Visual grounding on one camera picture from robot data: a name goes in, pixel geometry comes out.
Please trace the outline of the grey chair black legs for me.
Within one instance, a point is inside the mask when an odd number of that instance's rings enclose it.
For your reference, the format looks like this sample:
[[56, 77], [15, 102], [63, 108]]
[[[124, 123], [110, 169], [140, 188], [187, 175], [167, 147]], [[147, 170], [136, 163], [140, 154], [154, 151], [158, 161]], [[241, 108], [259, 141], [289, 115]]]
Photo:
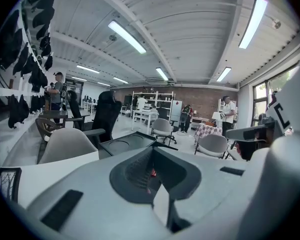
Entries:
[[170, 122], [163, 118], [156, 119], [151, 127], [151, 136], [156, 139], [162, 138], [162, 143], [166, 144], [166, 140], [168, 140], [168, 146], [170, 146], [171, 141], [177, 144], [173, 133], [175, 132], [175, 128]]
[[198, 152], [212, 158], [222, 159], [228, 148], [228, 140], [217, 134], [197, 137], [194, 154]]

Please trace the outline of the row of black bags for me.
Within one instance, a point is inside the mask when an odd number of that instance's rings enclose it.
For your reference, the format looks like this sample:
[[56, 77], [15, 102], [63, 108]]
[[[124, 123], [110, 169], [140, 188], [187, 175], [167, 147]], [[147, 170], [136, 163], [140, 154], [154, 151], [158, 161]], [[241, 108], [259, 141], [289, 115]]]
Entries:
[[[41, 26], [37, 33], [37, 38], [44, 39], [43, 34], [48, 30], [48, 24], [54, 15], [52, 4], [54, 0], [28, 0], [34, 4], [35, 9], [41, 9], [41, 12], [33, 19], [33, 26]], [[47, 57], [47, 61], [42, 66], [29, 41], [26, 37], [25, 25], [21, 23], [22, 10], [15, 9], [9, 15], [0, 31], [0, 70], [6, 70], [11, 65], [14, 66], [12, 74], [20, 73], [21, 79], [29, 75], [28, 82], [36, 91], [48, 86], [48, 79], [44, 71], [48, 71], [52, 66], [52, 56]]]

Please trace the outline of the grey shell chair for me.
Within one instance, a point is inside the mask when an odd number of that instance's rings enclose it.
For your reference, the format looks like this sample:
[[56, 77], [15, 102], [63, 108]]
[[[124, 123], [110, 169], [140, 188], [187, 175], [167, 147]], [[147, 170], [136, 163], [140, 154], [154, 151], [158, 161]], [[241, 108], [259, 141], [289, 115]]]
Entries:
[[61, 128], [52, 133], [38, 164], [47, 164], [97, 152], [89, 138], [79, 129]]

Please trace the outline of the black high-back office chair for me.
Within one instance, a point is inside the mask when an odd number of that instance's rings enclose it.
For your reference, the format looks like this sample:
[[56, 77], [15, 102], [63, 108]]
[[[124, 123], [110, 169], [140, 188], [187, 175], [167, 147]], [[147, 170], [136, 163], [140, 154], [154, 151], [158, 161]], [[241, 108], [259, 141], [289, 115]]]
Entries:
[[121, 108], [122, 103], [115, 99], [113, 90], [104, 91], [99, 95], [93, 121], [86, 122], [83, 125], [84, 132], [98, 130], [98, 134], [87, 135], [96, 148], [100, 143], [113, 139], [112, 131]]

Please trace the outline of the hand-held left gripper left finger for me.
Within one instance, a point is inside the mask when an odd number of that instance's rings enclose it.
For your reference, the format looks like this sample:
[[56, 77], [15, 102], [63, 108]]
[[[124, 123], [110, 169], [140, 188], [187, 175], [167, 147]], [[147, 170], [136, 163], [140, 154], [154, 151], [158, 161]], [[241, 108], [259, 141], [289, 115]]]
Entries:
[[72, 240], [165, 240], [171, 236], [150, 204], [128, 202], [112, 188], [110, 172], [143, 148], [80, 166], [45, 189], [27, 207], [38, 220], [69, 190], [83, 195], [59, 233]]

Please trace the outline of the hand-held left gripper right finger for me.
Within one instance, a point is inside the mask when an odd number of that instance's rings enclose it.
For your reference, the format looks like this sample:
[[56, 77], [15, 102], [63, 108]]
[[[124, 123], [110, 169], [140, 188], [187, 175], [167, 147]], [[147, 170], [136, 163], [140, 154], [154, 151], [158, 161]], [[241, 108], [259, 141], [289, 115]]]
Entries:
[[153, 148], [159, 182], [153, 234], [237, 234], [247, 205], [236, 195], [247, 165]]

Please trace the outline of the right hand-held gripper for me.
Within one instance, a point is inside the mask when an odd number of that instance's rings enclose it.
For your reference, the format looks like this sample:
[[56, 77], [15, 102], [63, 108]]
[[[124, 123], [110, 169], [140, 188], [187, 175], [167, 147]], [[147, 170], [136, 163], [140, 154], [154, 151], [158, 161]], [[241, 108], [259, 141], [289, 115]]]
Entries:
[[[295, 133], [300, 133], [300, 66], [275, 97], [276, 102], [266, 115], [278, 122], [282, 132], [291, 127]], [[226, 137], [236, 141], [266, 141], [267, 130], [273, 131], [275, 126], [275, 122], [270, 122], [231, 129], [226, 132]]]

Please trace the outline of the window with dark frame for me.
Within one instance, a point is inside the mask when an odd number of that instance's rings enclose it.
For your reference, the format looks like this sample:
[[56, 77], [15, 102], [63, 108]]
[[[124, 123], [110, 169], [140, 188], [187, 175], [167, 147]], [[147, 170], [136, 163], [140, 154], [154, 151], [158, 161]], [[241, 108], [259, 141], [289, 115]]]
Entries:
[[287, 70], [266, 79], [264, 82], [255, 85], [253, 90], [253, 110], [251, 126], [256, 126], [259, 121], [259, 116], [266, 112], [269, 104], [272, 102], [272, 95], [279, 92], [288, 80], [299, 69], [298, 65], [291, 66]]

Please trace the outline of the dark wicker side table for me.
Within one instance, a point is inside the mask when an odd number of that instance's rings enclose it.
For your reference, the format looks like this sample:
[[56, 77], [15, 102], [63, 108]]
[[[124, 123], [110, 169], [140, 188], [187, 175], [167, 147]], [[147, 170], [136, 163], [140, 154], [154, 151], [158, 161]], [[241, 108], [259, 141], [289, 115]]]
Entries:
[[68, 118], [68, 112], [63, 110], [45, 110], [38, 115], [39, 118], [44, 119], [62, 119], [63, 123], [65, 123]]

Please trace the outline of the checked tablecloth table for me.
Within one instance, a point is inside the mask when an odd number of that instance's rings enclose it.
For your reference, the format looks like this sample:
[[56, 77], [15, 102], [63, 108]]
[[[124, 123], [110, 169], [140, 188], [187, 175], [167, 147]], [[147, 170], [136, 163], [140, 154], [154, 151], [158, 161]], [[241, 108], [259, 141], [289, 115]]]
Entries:
[[222, 135], [222, 128], [207, 125], [205, 123], [200, 123], [198, 125], [198, 127], [196, 128], [195, 133], [194, 133], [194, 144], [197, 143], [199, 138], [203, 138], [203, 137], [205, 137], [207, 135], [210, 135], [210, 134], [221, 136]]

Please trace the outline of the ceiling tube light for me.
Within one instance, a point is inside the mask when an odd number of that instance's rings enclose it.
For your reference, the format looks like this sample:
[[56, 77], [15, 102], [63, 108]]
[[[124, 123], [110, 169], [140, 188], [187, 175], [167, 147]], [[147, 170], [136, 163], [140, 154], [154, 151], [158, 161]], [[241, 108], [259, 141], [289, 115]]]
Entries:
[[136, 49], [140, 54], [145, 54], [146, 49], [119, 23], [116, 21], [111, 21], [108, 24], [108, 27], [113, 30], [116, 34], [118, 34], [121, 38], [123, 38], [126, 42], [128, 42], [134, 49]]
[[95, 73], [95, 74], [99, 74], [99, 73], [100, 73], [99, 71], [97, 71], [97, 70], [95, 70], [95, 69], [88, 68], [88, 67], [85, 67], [85, 66], [82, 66], [82, 65], [79, 65], [79, 64], [78, 64], [76, 67], [79, 68], [79, 69], [82, 69], [82, 70], [86, 70], [86, 71], [89, 71], [89, 72], [93, 72], [93, 73]]
[[217, 82], [221, 82], [227, 75], [228, 73], [232, 70], [231, 67], [225, 67], [220, 76], [217, 78]]
[[239, 43], [240, 49], [246, 49], [248, 45], [250, 44], [252, 38], [254, 37], [261, 20], [263, 18], [263, 15], [266, 11], [268, 2], [266, 0], [255, 0], [252, 8], [252, 12], [247, 24], [247, 27], [245, 29], [245, 32], [243, 34], [243, 37]]
[[157, 67], [156, 71], [163, 78], [164, 81], [168, 81], [169, 80], [168, 77], [166, 76], [166, 74], [163, 72], [163, 70], [160, 67]]

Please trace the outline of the white metal shelving unit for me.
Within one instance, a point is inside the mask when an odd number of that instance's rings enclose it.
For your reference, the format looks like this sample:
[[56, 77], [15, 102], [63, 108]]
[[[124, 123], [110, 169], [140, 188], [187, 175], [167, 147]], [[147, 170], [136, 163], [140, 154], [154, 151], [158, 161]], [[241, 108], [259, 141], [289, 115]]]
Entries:
[[[18, 2], [12, 12], [18, 12], [17, 20], [17, 30], [22, 32], [22, 45], [28, 47], [29, 55], [33, 57], [34, 61], [37, 63], [38, 60], [35, 57], [31, 44], [25, 31], [25, 25], [22, 19], [22, 3]], [[30, 74], [26, 74], [25, 77], [21, 77], [20, 74], [15, 75], [17, 77], [17, 86], [16, 88], [4, 88], [0, 87], [0, 98], [7, 97], [8, 99], [14, 95], [16, 99], [20, 99], [21, 96], [24, 97], [27, 103], [30, 103], [32, 96], [40, 96], [44, 93], [44, 90], [41, 89], [40, 92], [31, 92], [31, 86], [28, 83]], [[29, 130], [29, 128], [35, 123], [35, 119], [38, 118], [37, 114], [29, 115], [28, 118], [24, 120], [24, 123], [17, 123], [16, 128], [12, 129], [8, 126], [8, 119], [4, 119], [0, 122], [0, 166], [4, 165], [7, 161], [7, 158], [18, 143], [21, 137]]]

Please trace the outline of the black picture frame tree drawing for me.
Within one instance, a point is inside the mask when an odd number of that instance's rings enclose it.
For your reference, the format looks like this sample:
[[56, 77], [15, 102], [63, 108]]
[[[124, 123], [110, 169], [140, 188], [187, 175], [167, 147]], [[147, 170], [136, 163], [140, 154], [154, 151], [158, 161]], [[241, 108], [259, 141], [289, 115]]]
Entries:
[[20, 167], [0, 167], [0, 192], [6, 200], [18, 202], [21, 174]]

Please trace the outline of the white metal-legged table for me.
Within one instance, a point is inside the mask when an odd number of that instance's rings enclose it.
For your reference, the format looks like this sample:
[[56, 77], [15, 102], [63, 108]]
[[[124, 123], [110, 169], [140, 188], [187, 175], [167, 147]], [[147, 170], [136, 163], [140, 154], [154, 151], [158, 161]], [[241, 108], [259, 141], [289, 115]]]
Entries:
[[134, 130], [135, 126], [135, 119], [144, 119], [147, 120], [147, 128], [146, 128], [146, 134], [148, 135], [150, 133], [150, 123], [151, 121], [155, 121], [158, 118], [157, 112], [151, 112], [149, 110], [133, 110], [132, 111], [132, 125], [131, 130]]

